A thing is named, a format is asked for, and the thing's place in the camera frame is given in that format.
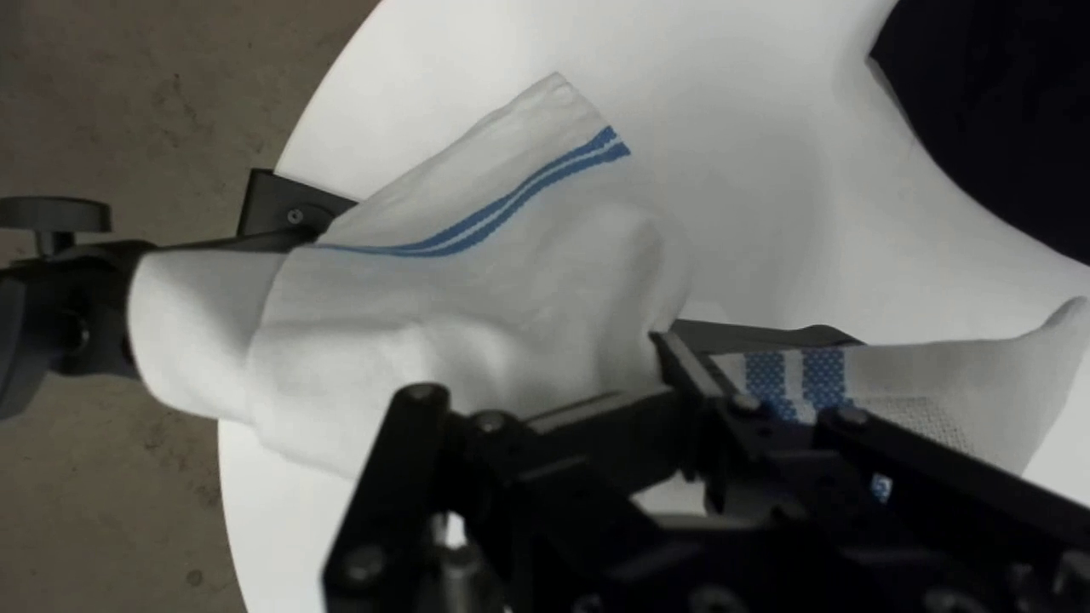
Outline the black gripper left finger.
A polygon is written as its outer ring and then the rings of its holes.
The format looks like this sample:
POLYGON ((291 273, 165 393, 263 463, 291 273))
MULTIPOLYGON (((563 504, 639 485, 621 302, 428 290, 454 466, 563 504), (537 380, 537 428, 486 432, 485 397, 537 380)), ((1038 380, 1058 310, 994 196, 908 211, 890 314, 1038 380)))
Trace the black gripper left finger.
POLYGON ((327 613, 646 609, 699 550, 632 495, 680 466, 678 393, 600 394, 534 418, 461 416, 402 387, 319 572, 327 613))

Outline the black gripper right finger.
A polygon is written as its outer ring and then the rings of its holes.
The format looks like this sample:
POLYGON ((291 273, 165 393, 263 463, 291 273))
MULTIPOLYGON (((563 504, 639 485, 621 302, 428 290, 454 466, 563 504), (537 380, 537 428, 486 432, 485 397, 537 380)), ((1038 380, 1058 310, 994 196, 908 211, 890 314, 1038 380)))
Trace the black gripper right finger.
POLYGON ((863 405, 786 422, 680 336, 680 471, 740 523, 686 572, 693 613, 1090 613, 1086 506, 863 405))

